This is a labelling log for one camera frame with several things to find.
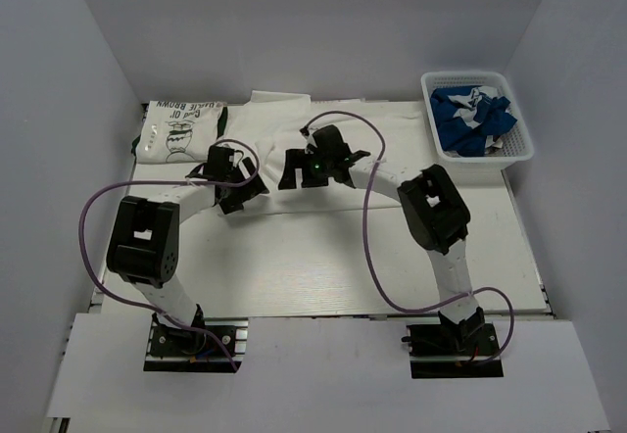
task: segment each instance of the cartoon character print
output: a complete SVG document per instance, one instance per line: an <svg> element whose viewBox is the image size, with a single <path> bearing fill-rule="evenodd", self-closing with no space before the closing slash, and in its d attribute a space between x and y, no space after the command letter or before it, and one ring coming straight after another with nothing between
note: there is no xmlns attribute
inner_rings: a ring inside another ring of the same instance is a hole
<svg viewBox="0 0 627 433"><path fill-rule="evenodd" d="M170 131L166 138L166 147L168 147L169 155L166 162L193 162L192 156L187 154L187 146L194 135L194 121L178 120L168 121Z"/></svg>

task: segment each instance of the white laundry basket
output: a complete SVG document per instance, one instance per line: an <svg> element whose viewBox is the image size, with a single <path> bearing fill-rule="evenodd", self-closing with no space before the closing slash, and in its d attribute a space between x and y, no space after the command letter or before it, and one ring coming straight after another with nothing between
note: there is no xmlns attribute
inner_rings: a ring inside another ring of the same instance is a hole
<svg viewBox="0 0 627 433"><path fill-rule="evenodd" d="M449 172L494 171L506 168L515 162L531 159L534 152L531 138L505 77L497 72L428 72L422 76L421 83L438 163ZM497 88L499 95L507 97L511 102L507 112L517 119L511 131L502 136L503 148L485 157L460 157L457 154L443 151L438 137L438 129L435 126L433 110L429 101L433 90L440 87L462 87L466 85L487 85Z"/></svg>

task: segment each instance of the blue cloth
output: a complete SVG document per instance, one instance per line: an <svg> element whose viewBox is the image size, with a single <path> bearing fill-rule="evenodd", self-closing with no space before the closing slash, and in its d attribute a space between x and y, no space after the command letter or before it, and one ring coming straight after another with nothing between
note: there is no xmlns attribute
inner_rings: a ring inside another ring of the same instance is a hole
<svg viewBox="0 0 627 433"><path fill-rule="evenodd" d="M430 102L442 149L463 157L483 157L486 139L496 140L516 124L506 112L509 100L493 87L436 88Z"/></svg>

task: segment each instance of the tabletop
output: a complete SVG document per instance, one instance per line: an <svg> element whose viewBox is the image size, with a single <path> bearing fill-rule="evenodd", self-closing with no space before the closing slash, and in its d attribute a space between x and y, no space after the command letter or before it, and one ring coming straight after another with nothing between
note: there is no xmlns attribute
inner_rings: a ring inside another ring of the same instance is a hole
<svg viewBox="0 0 627 433"><path fill-rule="evenodd" d="M312 103L309 114L340 107L368 116L416 112L424 105ZM237 120L245 108L229 107L230 117ZM425 163L420 164L424 168L435 162L435 154L428 125L422 126L415 144L427 151ZM190 168L189 164L137 165L133 179L182 179L181 171ZM150 197L164 188L134 186L129 192ZM533 255L502 174L468 180L458 189L472 216L466 256L473 287L500 288L517 312L545 311ZM409 308L437 302L433 269L411 238L402 210L391 205L370 210L368 216L372 257L387 294ZM395 313L380 298L368 273L361 223L359 210L237 218L205 210L181 226L177 274L208 317ZM117 294L143 300L115 274L105 271L105 282ZM486 312L506 309L497 295L483 293L477 299ZM103 313L126 311L137 309L105 299Z"/></svg>

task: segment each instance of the white wall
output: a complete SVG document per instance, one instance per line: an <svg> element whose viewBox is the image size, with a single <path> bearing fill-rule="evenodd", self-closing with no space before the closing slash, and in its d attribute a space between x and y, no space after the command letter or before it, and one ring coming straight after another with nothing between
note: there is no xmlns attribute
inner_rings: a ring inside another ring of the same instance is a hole
<svg viewBox="0 0 627 433"><path fill-rule="evenodd" d="M139 118L83 0L0 0L2 431L41 428L66 331L91 292L78 214L93 191L128 177ZM91 220L100 251L113 204Z"/></svg>
<svg viewBox="0 0 627 433"><path fill-rule="evenodd" d="M442 68L502 71L540 0L86 0L142 101L413 99Z"/></svg>
<svg viewBox="0 0 627 433"><path fill-rule="evenodd" d="M510 169L557 314L627 431L627 0L543 0L509 63L536 157Z"/></svg>

